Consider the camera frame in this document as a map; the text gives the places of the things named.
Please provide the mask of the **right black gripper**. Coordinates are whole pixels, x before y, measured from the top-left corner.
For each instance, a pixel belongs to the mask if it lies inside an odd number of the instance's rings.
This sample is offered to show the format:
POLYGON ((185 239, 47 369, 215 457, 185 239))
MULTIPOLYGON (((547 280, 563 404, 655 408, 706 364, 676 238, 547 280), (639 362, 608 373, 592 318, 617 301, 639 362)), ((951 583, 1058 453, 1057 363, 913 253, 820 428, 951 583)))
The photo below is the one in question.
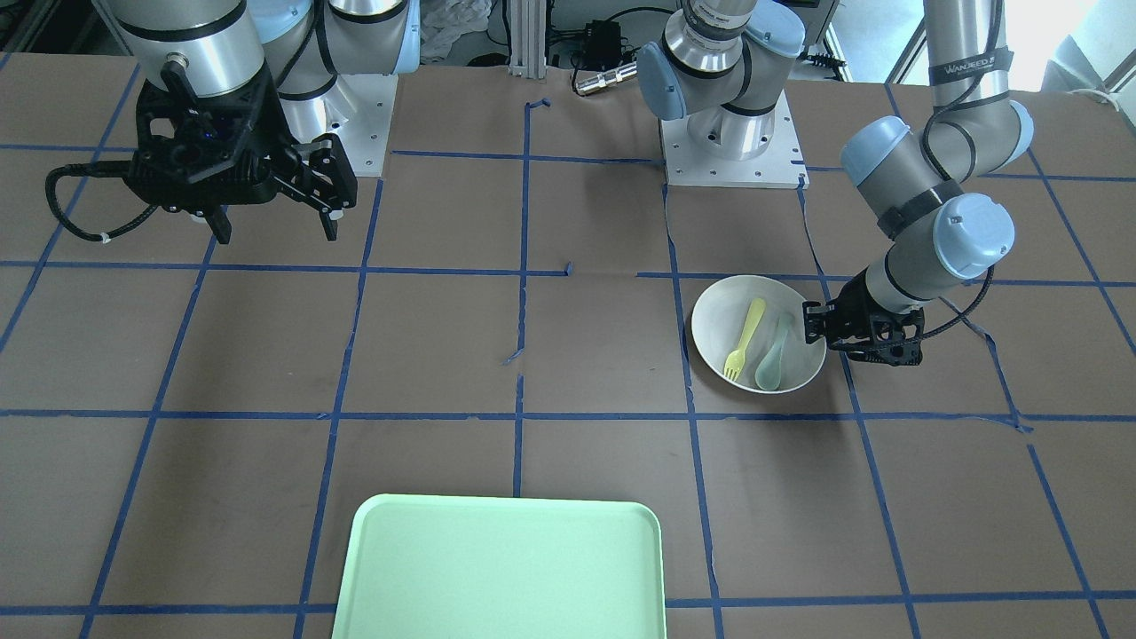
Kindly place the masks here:
POLYGON ((358 199, 357 175, 339 135, 295 143, 267 65, 227 93, 203 97, 183 63, 165 63, 137 96, 137 151, 125 185, 164 208, 204 211, 228 244, 226 205, 259 205, 281 193, 319 216, 328 241, 358 199))

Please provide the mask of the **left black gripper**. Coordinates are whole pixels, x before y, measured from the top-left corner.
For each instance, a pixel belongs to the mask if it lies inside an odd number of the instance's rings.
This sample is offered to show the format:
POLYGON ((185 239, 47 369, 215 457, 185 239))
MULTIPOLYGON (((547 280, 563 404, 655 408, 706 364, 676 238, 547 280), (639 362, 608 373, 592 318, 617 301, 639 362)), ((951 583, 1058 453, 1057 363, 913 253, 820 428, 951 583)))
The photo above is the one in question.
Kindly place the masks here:
POLYGON ((867 272, 860 272, 855 279, 841 288, 840 294, 832 302, 803 302, 802 315, 807 320, 804 335, 807 343, 824 341, 832 345, 832 351, 845 351, 845 345, 855 343, 867 337, 868 312, 888 312, 870 296, 867 284, 867 272))

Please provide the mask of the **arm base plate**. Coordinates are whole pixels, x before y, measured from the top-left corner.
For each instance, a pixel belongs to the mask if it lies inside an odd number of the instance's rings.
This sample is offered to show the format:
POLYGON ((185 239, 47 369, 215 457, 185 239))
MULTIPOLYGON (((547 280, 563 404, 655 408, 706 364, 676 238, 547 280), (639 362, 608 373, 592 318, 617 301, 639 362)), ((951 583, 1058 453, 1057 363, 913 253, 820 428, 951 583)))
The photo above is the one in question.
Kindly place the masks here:
POLYGON ((677 186, 808 186, 807 161, 785 94, 770 113, 726 106, 659 122, 667 182, 677 186))
POLYGON ((384 173, 396 90, 396 75, 340 75, 323 99, 326 130, 340 138, 357 177, 384 173))

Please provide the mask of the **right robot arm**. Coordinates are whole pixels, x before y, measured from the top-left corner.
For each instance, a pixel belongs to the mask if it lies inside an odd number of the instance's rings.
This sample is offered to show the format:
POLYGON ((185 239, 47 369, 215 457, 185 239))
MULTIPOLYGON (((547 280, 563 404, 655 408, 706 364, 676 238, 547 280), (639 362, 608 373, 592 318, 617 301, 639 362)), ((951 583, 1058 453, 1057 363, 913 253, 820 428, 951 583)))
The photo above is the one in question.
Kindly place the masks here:
POLYGON ((186 213, 223 244, 227 208, 275 197, 312 208, 326 239, 381 173, 386 100, 351 80, 394 83, 421 61, 418 1, 111 1, 145 76, 137 150, 118 161, 147 209, 186 213))

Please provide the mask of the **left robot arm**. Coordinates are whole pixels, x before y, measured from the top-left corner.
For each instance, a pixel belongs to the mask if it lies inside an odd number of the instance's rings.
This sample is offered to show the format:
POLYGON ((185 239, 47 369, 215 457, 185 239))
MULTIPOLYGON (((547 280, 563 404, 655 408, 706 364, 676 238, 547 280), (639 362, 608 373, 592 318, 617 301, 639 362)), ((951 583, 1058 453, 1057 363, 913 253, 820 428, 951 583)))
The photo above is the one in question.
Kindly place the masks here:
MULTIPOLYGON (((1014 223, 967 179, 1002 169, 1034 135, 1009 98, 1014 53, 1002 1, 926 1, 933 113, 917 132, 896 116, 870 122, 840 151, 891 247, 832 302, 804 302, 803 339, 852 360, 914 367, 924 308, 964 280, 991 279, 1014 244, 1014 223)), ((636 53, 641 93, 659 121, 686 121, 725 161, 749 161, 768 132, 807 26, 775 1, 684 1, 636 53), (738 133, 751 136, 736 141, 738 133)))

